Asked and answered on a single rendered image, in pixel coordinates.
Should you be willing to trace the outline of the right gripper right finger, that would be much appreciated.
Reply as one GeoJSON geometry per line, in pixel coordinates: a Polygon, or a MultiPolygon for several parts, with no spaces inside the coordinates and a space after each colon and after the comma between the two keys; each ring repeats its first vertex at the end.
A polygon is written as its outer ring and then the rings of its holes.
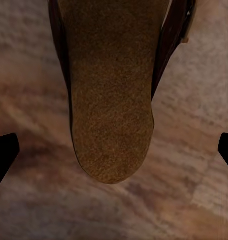
{"type": "Polygon", "coordinates": [[[221,135],[219,145],[218,145],[218,151],[228,164],[228,133],[223,133],[221,135]]]}

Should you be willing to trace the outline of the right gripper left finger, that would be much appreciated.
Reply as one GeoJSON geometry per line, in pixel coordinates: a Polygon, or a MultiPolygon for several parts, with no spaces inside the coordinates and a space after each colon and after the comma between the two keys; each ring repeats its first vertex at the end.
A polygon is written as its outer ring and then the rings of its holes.
{"type": "Polygon", "coordinates": [[[19,143],[15,133],[0,136],[0,182],[19,153],[19,143]]]}

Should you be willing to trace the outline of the sandal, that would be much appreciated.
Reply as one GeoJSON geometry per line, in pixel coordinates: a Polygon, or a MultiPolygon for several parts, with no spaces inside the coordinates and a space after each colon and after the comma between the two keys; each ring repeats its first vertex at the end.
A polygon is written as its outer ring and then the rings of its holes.
{"type": "Polygon", "coordinates": [[[188,43],[198,0],[48,0],[68,92],[77,161],[106,185],[143,165],[154,129],[151,101],[166,65],[188,43]]]}

